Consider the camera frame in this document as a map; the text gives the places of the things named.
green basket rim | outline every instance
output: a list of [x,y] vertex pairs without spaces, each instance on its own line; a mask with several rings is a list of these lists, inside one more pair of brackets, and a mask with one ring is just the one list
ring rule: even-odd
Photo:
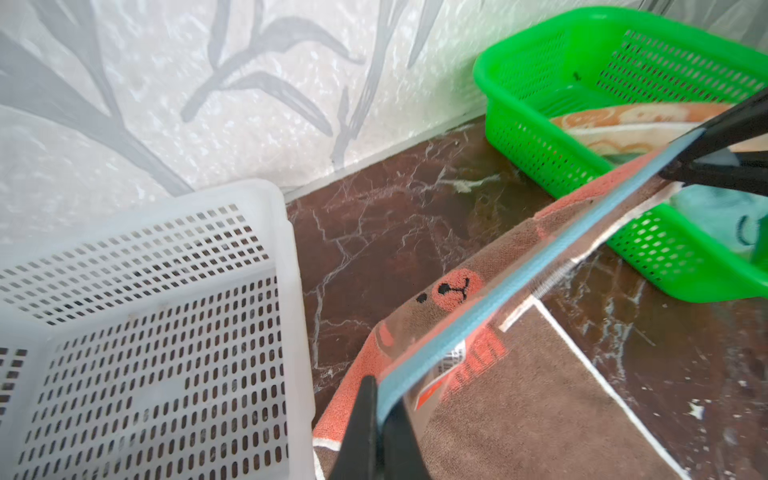
[[[696,48],[696,44],[704,40],[708,42],[708,45],[712,45],[712,39],[716,38],[718,41],[712,45],[712,48],[708,53],[711,53],[713,56],[727,57],[733,54],[733,48],[738,48],[740,50],[740,55],[746,55],[756,65],[766,65],[766,70],[768,70],[768,56],[744,47],[734,41],[717,37],[716,35],[701,31],[697,28],[667,18],[662,18],[649,12],[639,12],[621,7],[584,7],[576,8],[570,12],[550,18],[538,25],[566,27],[572,25],[574,22],[584,20],[631,20],[633,22],[643,22],[644,27],[649,27],[647,29],[649,31],[657,30],[658,25],[674,25],[676,29],[680,29],[684,33],[687,38],[687,43],[690,43],[691,48]],[[544,115],[538,113],[534,108],[529,107],[524,101],[519,100],[492,80],[488,71],[493,68],[495,59],[499,55],[504,54],[505,44],[510,41],[519,41],[519,35],[526,35],[528,30],[529,29],[525,29],[517,34],[513,34],[509,38],[500,41],[480,54],[472,69],[475,83],[490,100],[498,101],[504,105],[514,105],[516,109],[527,115],[528,118],[526,118],[526,121],[528,121],[528,123],[534,124],[546,134],[556,137],[558,141],[565,143],[574,151],[578,152],[580,159],[583,160],[588,167],[594,168],[600,175],[606,174],[608,171],[612,170],[613,167],[605,159],[590,151],[573,137],[566,134],[562,129],[552,124]],[[672,206],[661,204],[658,207],[655,207],[655,209],[658,209],[657,212],[666,217],[666,220],[675,223],[680,229],[686,231],[689,235],[692,247],[702,250],[705,254],[709,255],[713,261],[720,262],[722,267],[727,268],[735,276],[738,276],[741,280],[747,283],[748,286],[751,286],[752,293],[754,293],[755,296],[764,296],[768,298],[768,272],[761,270],[759,267],[754,266],[742,257],[739,257],[728,250],[724,245],[704,233],[680,212],[672,208]]]

white plastic basket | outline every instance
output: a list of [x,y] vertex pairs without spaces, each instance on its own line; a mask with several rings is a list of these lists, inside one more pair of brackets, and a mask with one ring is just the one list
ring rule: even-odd
[[296,245],[269,182],[5,248],[0,315],[0,478],[313,478]]

green plastic basket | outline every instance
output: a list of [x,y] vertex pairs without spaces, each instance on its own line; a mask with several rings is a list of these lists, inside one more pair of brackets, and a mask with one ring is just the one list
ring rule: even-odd
[[[768,57],[650,13],[596,7],[559,15],[490,47],[474,74],[488,95],[488,141],[559,198],[611,165],[549,118],[634,102],[738,103],[765,87]],[[608,245],[681,300],[768,296],[768,273],[668,205],[629,223]]]

brown marble surface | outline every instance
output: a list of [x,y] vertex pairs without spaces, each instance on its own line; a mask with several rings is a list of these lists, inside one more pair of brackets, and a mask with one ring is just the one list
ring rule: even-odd
[[[289,205],[317,416],[373,326],[552,199],[482,120]],[[693,478],[768,478],[768,303],[666,296],[603,246],[545,298]]]

basket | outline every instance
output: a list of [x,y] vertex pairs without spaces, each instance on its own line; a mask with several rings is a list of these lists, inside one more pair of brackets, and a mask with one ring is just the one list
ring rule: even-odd
[[[634,102],[738,103],[765,87],[768,57],[650,13],[595,7],[559,15],[490,47],[474,75],[488,95],[488,141],[559,198],[611,165],[549,118]],[[666,204],[607,243],[681,300],[768,296],[768,273]]]
[[0,478],[313,478],[277,187],[157,202],[0,265]]

